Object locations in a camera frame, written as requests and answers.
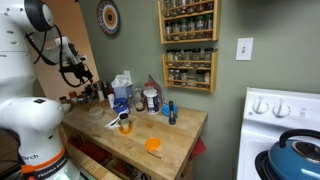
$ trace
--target shelf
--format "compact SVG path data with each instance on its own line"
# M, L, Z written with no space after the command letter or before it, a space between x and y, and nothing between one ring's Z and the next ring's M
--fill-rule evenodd
M159 28L160 28L160 40L161 44L176 44L176 43L193 43L193 42L208 42L208 41L217 41L219 39L219 27L220 27L220 0L207 0L202 2L197 2L193 4L188 4L185 6L178 6L175 8L170 9L164 9L164 3L162 1L158 1L158 14L159 14ZM177 15L174 17L164 17L163 13L167 11L172 11L184 7L190 7L190 6L197 6L199 4L207 4L207 3L213 3L213 9L212 10L205 10L202 12L194 12L191 14L183 14L183 15ZM206 15L206 14L212 14L212 23L213 23L213 29L206 29L201 31L187 31L182 33L170 33L166 34L165 32L165 23L170 21L179 20L181 18L188 18L188 17L195 17L199 15ZM209 33L209 37L204 38L197 38L197 39L184 39L184 40L170 40L167 41L166 37L168 36L177 36L181 34L188 34L188 33Z
M162 66L163 66L163 76L164 76L164 84L165 87L174 87L174 88L184 88L184 89L191 89L191 90L200 90L200 91L207 91L210 93L213 93L215 87L216 87L216 74L217 74L217 56L218 52L215 51L211 54L211 61L204 61L204 60L179 60L179 61L168 61L167 60L167 54L162 54ZM189 63L201 63L201 64L210 64L209 68L205 67L198 67L194 68L191 66L168 66L167 63L183 63L183 62L189 62ZM188 70L204 70L204 71L210 71L210 83L205 83L205 82L191 82L191 81L183 81L183 80L171 80L169 79L169 69L188 69ZM176 85L176 84L171 84L174 82L184 82L187 84L187 86L182 86L182 85ZM195 86L188 86L189 83L193 84L201 84L204 85L205 87L195 87Z

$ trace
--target green wall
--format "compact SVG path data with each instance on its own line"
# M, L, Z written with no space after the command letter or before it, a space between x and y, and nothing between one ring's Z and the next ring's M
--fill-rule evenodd
M166 100L209 113L195 179L234 178L246 87L320 93L319 0L225 0L218 42L170 46L160 44L156 0L114 1L121 16L114 37L97 24L99 0L80 1L100 79L130 70L135 83L151 74L163 85L166 48L219 49L213 94L164 88ZM235 61L237 39L246 37L254 37L252 60Z

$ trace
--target wall outlet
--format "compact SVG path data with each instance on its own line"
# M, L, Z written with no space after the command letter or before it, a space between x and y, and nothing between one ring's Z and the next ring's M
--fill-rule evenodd
M239 38L236 60L251 60L253 38Z
M132 82L132 81L131 81L130 71L124 70L124 71L123 71L123 74L128 77L129 82Z

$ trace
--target robotic arm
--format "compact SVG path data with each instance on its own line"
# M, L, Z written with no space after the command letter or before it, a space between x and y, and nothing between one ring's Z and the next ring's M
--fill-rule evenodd
M80 171L68 158L57 132L64 114L61 104L32 94L36 73L25 34L50 31L54 26L50 9L40 0L1 0L0 24L0 129L19 135L24 174L35 179L79 179ZM59 60L51 58L55 60L48 63L60 63L61 73L92 79L82 63L84 57L67 38L59 39L58 48L43 53L60 49ZM62 66L63 59L69 67Z

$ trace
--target stove knob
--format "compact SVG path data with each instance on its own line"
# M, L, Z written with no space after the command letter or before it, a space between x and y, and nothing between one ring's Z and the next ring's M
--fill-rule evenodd
M273 113L278 118L286 117L290 114L290 107L287 104L285 104L282 99L280 99L280 103L276 104L273 107Z
M253 110L257 114L263 114L269 110L269 105L266 101L263 101L263 98L259 98L259 102L254 103Z

